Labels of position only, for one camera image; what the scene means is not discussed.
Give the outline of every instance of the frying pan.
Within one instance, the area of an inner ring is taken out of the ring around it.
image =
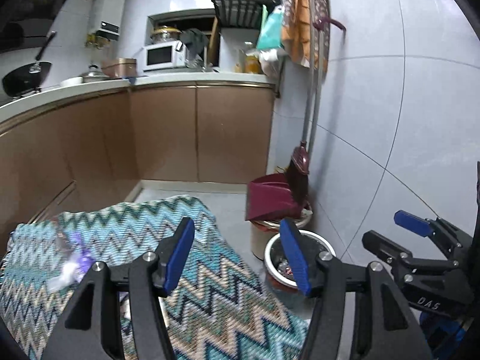
[[[23,96],[29,92],[37,90],[43,84],[49,75],[52,64],[50,62],[39,62],[42,59],[45,49],[57,35],[52,31],[42,46],[40,52],[35,57],[35,63],[24,64],[12,70],[2,79],[3,90],[10,97]]]

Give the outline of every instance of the gray tiled floor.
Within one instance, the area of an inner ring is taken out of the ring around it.
[[[245,221],[245,193],[220,193],[220,192],[195,192],[195,191],[174,191],[174,190],[153,190],[144,189],[135,200],[137,203],[149,200],[165,199],[175,195],[191,195],[199,198],[203,204],[217,218],[217,227],[229,245],[244,259],[255,273],[265,280],[263,263],[250,251],[250,223]],[[346,314],[342,330],[342,339],[337,360],[344,360],[350,357],[350,345],[353,329],[353,306],[354,296],[349,294],[346,297]],[[297,305],[292,311],[300,318],[309,319],[313,303]]]
[[[263,263],[250,251],[250,223],[245,221],[245,193],[144,189],[135,201],[141,203],[185,194],[199,198],[208,207],[217,218],[217,227],[229,245],[245,260],[251,269],[257,274],[262,274]]]

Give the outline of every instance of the kitchen countertop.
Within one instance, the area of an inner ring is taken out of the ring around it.
[[[58,102],[60,100],[87,95],[95,92],[107,92],[121,90],[123,88],[137,88],[142,86],[165,86],[168,83],[188,83],[190,85],[207,85],[211,83],[240,83],[262,86],[274,86],[275,81],[263,74],[247,74],[233,72],[184,72],[184,73],[160,73],[152,76],[138,77],[134,85],[127,79],[114,79],[86,84],[72,85],[68,87],[53,88],[50,90],[22,97],[0,107],[0,124],[35,108]]]

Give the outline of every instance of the zigzag patterned rug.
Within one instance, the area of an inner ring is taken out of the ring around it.
[[[80,232],[97,260],[127,263],[173,234],[184,216],[195,222],[195,240],[177,289],[166,300],[169,336],[178,359],[295,359],[307,325],[292,315],[227,244],[215,217],[187,195],[146,203],[59,215],[63,231]],[[40,360],[71,286],[47,293],[46,281],[63,263],[49,222],[19,225],[3,261],[0,315],[22,349]],[[136,359],[131,323],[122,319],[125,358]]]

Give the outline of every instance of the orange towel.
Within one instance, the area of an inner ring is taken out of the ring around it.
[[[297,64],[309,66],[310,58],[310,0],[285,0],[282,26],[282,44],[290,58]],[[315,0],[314,20],[320,16],[330,16],[328,0]],[[323,51],[323,73],[328,66],[330,26],[325,28]],[[315,31],[315,67],[318,66],[318,32]]]

